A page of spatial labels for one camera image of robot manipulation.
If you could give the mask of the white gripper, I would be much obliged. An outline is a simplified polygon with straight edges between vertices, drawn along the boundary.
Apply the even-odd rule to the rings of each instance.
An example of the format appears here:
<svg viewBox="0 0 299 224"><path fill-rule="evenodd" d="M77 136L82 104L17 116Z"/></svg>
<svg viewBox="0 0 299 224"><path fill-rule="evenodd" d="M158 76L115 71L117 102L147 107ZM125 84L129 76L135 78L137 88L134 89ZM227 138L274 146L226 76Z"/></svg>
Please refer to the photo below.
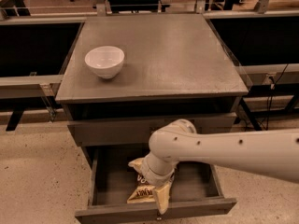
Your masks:
<svg viewBox="0 0 299 224"><path fill-rule="evenodd" d="M139 174L154 188L152 193L157 205L157 209L161 215L165 214L170 199L170 189L172 184L167 182L174 173L174 167L171 162L163 161L153 154L148 154L143 158L137 158L128 163L128 166L134 168Z"/></svg>

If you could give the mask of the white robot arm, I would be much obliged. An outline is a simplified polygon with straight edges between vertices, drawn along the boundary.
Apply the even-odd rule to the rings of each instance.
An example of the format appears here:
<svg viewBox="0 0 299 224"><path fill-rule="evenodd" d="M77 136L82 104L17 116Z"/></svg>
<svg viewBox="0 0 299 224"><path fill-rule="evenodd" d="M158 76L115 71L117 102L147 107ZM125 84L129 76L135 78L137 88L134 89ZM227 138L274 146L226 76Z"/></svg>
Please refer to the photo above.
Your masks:
<svg viewBox="0 0 299 224"><path fill-rule="evenodd" d="M128 165L154 187L157 209L164 214L180 162L197 161L298 183L298 140L296 129L199 134L190 121L177 119L151 135L149 154Z"/></svg>

